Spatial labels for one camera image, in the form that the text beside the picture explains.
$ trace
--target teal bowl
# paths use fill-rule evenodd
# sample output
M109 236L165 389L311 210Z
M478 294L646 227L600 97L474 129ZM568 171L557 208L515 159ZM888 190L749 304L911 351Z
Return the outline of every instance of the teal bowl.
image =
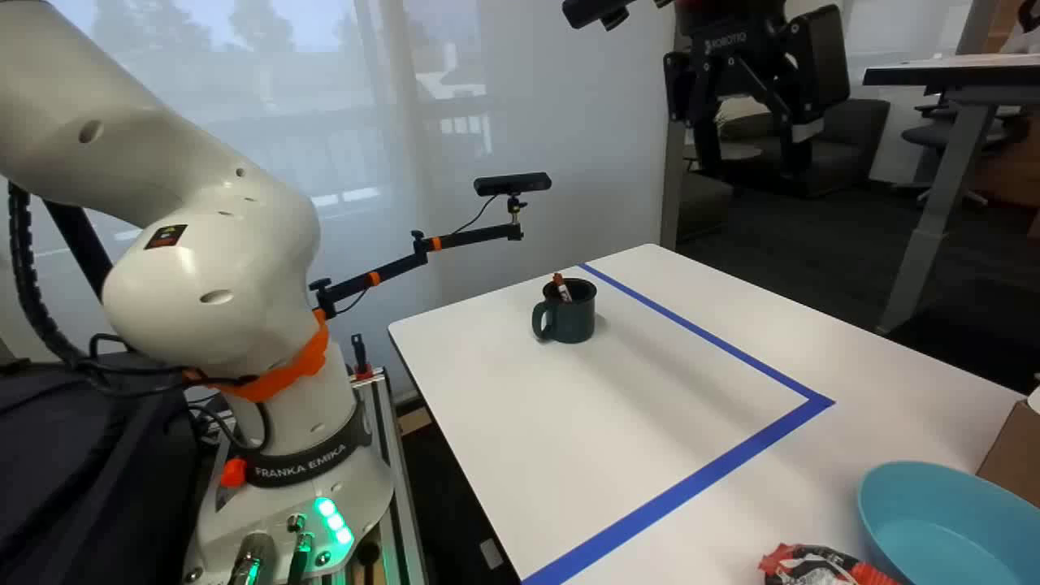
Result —
M860 482L859 515L914 585L1040 585L1040 511L976 474L881 466Z

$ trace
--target blue tape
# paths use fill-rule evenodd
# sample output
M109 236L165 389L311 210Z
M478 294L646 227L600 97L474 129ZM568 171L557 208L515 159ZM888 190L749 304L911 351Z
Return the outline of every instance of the blue tape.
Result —
M776 445L781 439L788 439L791 433L798 433L799 425L805 425L810 420L816 420L821 411L831 405L829 395L810 389L805 382L781 375L776 367L759 360L753 355L728 343L724 338L713 336L710 327L677 314L673 309L646 300L643 294L619 282L613 276L594 270L594 268L582 268L592 276L598 276L600 282L607 282L611 289L637 300L642 304L655 309L656 314L677 322L681 327L694 333L697 338L715 343L720 351L730 355L734 360L761 370L764 376L776 379L781 387L805 395L805 402L799 402L792 414L781 416L776 421L772 421L768 428L753 433L752 439L746 439L742 445L728 447L724 455L720 455L715 461L710 461L706 467L700 467L697 474L683 477L681 483L673 483L671 490L656 494L655 500L646 500L643 508L632 511L628 517L621 517L619 523L605 528L600 534L594 534L592 539L580 543L574 548L568 548L567 557L558 557L557 563L543 565L540 571L533 571L530 580L524 580L524 585L557 585L557 581L568 581L580 571L585 571L587 565L594 565L598 558L605 558L607 551L613 551L619 546L623 546L628 539L634 539L637 534L643 534L646 528L661 523L662 517L671 517L677 508L683 508L687 500L694 500L697 494L710 490L713 483L720 483L721 477L728 477L730 471L738 471L742 466L749 466L752 458L759 458L761 453L768 453L772 445Z

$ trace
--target white wall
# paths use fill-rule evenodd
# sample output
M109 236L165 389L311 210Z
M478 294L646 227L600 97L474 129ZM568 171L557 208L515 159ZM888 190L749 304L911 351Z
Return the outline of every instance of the white wall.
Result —
M387 322L585 257L656 240L662 81L673 12L634 2L619 34L568 29L558 0L54 0L170 107L311 198L311 276L353 276L451 231L481 206L473 180L547 170L524 243L447 255L335 322L392 360ZM0 216L0 336L40 343L10 289ZM98 218L117 255L126 227ZM47 303L76 341L103 327L53 227L40 231Z
M924 123L914 110L925 103L924 87L860 87L871 64L897 64L935 52L956 52L972 0L849 0L846 41L854 93L891 102L888 129L873 159L878 181L911 181L919 161L919 147L902 133Z

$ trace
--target wire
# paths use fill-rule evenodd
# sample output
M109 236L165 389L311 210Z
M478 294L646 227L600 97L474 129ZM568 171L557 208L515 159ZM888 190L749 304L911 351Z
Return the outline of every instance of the wire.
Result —
M489 200L481 206L481 210L478 210L473 222L459 223L459 231L451 231L451 233L463 233L463 231L468 231L473 223L478 223L478 222L486 218L486 210L493 206L493 198L489 198Z
M245 441L245 437L234 433L234 428L223 421L220 411L213 411L213 402L207 402L207 405L188 402L188 411L200 414L200 420L217 425L217 433L220 433L220 437L234 445L234 453L242 453L242 455L260 455L260 453L270 445L270 414L266 414L262 402L258 402L258 414L260 414L260 441L258 441L258 445Z
M140 395L178 394L178 389L195 387L191 379L171 379L171 382L165 382L165 387L126 389L126 387L117 387L117 382L103 379L103 375L84 375L84 379L88 379L93 389L100 389L100 394L109 394L109 395L114 395L114 400L140 400Z
M343 309L343 311L335 311L335 314L352 311L359 303L365 303L365 297L368 297L368 289L362 289L362 294L352 300L352 304L348 304L348 309Z
M32 210L28 210L28 193L7 181L7 222L10 222L10 264L13 264L13 282L19 304L40 336L40 341L70 367L76 370L84 360L84 351L78 351L61 327L54 325L53 311L44 304L40 297L40 276L37 276L37 257L32 257Z
M125 343L130 351L130 343L121 336L93 336L88 347L91 360L100 359L100 341Z

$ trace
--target white tabletop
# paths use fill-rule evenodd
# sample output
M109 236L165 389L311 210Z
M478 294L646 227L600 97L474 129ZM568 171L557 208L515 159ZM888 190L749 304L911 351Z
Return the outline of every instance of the white tabletop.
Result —
M752 581L776 543L868 551L859 482L976 467L1015 394L662 247L567 270L587 343L540 343L547 281L390 325L524 581Z
M1040 68L1040 56L1036 52L960 52L960 56L914 57L891 68Z

